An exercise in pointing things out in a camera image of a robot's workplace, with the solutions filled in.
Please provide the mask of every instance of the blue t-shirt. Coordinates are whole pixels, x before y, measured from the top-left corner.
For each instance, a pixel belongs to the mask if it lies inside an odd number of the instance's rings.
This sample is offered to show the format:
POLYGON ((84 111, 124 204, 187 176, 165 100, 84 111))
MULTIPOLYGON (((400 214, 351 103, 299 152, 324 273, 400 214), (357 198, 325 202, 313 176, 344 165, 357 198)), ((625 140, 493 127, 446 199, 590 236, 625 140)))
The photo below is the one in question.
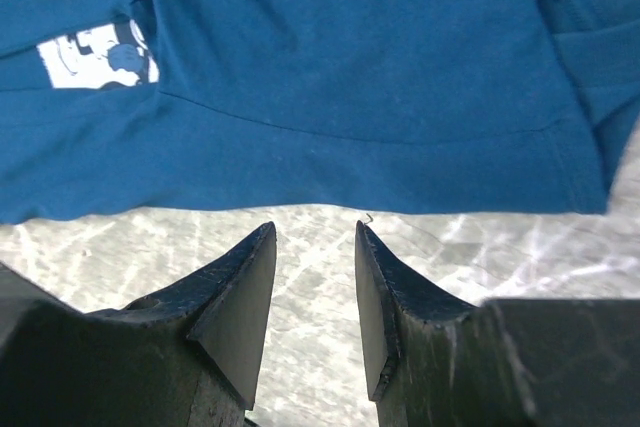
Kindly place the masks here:
POLYGON ((0 223, 602 213, 640 0, 0 0, 0 223))

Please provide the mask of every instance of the white print on shirt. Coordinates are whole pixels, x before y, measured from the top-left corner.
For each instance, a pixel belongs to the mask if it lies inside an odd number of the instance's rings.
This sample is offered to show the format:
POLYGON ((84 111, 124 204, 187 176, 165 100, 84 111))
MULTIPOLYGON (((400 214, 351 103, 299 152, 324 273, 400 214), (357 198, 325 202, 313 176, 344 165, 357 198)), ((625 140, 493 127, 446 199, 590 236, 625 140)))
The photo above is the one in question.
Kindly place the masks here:
POLYGON ((116 89, 158 81, 158 66, 138 25, 108 24, 38 45, 55 89, 116 89))

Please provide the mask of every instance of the clothing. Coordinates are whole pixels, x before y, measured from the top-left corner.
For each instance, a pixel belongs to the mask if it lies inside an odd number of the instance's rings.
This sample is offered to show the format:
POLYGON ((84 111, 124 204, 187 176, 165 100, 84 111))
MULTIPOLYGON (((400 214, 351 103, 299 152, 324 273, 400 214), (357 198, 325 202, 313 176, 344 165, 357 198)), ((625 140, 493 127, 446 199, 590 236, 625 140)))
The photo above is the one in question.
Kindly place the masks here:
POLYGON ((0 29, 5 223, 603 213, 640 109, 638 0, 0 0, 0 29), (131 20, 144 42, 94 57, 134 86, 44 85, 37 45, 80 52, 91 32, 68 34, 131 20))

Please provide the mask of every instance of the floor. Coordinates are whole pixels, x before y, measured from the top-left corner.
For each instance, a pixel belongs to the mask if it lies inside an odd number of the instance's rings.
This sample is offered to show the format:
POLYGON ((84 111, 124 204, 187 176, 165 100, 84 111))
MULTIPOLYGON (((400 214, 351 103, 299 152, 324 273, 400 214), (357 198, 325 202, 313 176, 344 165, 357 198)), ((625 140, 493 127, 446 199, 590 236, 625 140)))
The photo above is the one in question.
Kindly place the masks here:
POLYGON ((376 425, 354 285, 358 220, 396 255, 475 304, 493 296, 640 297, 640 132, 606 216, 403 216, 328 206, 235 212, 140 209, 0 226, 3 260, 84 311, 120 308, 217 258, 261 223, 278 271, 249 416, 263 427, 376 425))

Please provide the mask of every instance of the teal shirt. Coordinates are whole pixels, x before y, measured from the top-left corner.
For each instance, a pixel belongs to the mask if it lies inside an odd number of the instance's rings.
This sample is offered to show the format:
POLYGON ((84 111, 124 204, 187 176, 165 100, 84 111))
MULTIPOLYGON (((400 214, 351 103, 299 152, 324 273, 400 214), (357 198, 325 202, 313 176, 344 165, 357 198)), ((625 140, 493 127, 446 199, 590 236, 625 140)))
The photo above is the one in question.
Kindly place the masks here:
POLYGON ((603 213, 640 109, 639 2, 0 0, 0 223, 603 213), (113 78, 84 86, 84 61, 113 78))

